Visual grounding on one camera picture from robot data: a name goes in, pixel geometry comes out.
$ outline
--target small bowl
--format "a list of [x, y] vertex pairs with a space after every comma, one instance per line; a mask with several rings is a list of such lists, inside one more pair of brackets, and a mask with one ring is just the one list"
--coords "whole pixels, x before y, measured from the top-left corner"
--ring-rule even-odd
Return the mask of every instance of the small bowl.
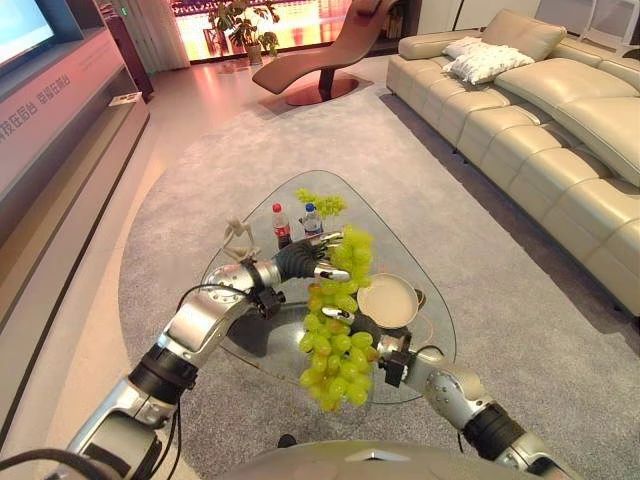
[[371, 285], [358, 290], [358, 306], [381, 328], [406, 327], [418, 313], [418, 295], [404, 278], [390, 273], [371, 277]]

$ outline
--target tv screen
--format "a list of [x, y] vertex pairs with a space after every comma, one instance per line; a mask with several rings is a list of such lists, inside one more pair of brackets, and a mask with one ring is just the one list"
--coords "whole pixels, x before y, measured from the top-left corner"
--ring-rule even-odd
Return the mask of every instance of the tv screen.
[[35, 0], [0, 0], [0, 67], [51, 37]]

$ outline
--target wall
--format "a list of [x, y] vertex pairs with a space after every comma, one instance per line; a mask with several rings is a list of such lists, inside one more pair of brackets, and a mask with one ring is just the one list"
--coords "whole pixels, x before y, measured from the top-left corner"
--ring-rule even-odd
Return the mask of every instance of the wall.
[[592, 3], [592, 0], [541, 0], [536, 18], [564, 25], [568, 31], [580, 34], [589, 19]]
[[[464, 0], [456, 30], [485, 27], [503, 8], [535, 16], [540, 0]], [[453, 29], [460, 0], [422, 0], [418, 34]]]

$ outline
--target round rug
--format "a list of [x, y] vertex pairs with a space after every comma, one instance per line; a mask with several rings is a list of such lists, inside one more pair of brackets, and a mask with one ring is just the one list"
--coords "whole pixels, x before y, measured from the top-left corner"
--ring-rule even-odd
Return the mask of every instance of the round rug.
[[[256, 106], [202, 137], [164, 173], [122, 260], [120, 317], [132, 362], [198, 283], [226, 219], [244, 218], [312, 169], [344, 178], [414, 254], [452, 312], [457, 361], [476, 369], [513, 417], [588, 478], [637, 473], [637, 357], [625, 333], [607, 336], [592, 325], [597, 318], [622, 331], [619, 316], [526, 216], [378, 84], [275, 118]], [[300, 442], [457, 449], [454, 430], [423, 401], [333, 417], [298, 387], [222, 351], [184, 395], [183, 428], [185, 459], [203, 478], [275, 447], [284, 433]]]

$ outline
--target water bottle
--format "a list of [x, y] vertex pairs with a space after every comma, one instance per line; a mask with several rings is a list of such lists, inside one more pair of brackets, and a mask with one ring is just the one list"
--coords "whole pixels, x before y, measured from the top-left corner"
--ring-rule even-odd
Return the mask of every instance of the water bottle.
[[291, 243], [291, 227], [287, 214], [282, 211], [282, 205], [274, 203], [271, 206], [273, 210], [273, 232], [278, 239], [278, 249], [282, 250]]
[[300, 219], [302, 226], [304, 227], [304, 234], [307, 237], [322, 233], [322, 219], [320, 214], [316, 210], [313, 203], [307, 203], [305, 205], [306, 213], [303, 218]]

